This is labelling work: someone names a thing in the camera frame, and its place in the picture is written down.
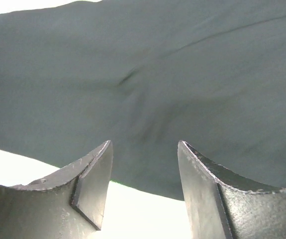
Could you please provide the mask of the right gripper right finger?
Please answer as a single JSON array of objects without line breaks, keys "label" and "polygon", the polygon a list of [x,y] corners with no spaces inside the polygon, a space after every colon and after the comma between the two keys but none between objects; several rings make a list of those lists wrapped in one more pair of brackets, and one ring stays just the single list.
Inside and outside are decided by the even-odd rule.
[{"label": "right gripper right finger", "polygon": [[178,163],[194,239],[286,239],[286,188],[240,176],[185,141]]}]

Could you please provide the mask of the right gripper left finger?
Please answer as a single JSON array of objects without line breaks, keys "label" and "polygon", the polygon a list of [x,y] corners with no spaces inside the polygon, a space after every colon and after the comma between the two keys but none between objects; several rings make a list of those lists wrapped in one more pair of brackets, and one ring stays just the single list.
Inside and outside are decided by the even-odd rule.
[{"label": "right gripper left finger", "polygon": [[28,185],[0,185],[0,239],[90,239],[102,226],[111,141]]}]

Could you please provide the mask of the black t shirt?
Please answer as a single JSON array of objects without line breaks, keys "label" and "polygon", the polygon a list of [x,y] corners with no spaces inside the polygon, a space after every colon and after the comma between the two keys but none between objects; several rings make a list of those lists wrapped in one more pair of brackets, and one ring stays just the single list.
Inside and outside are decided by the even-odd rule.
[{"label": "black t shirt", "polygon": [[286,0],[103,0],[0,14],[0,149],[183,198],[180,140],[286,187]]}]

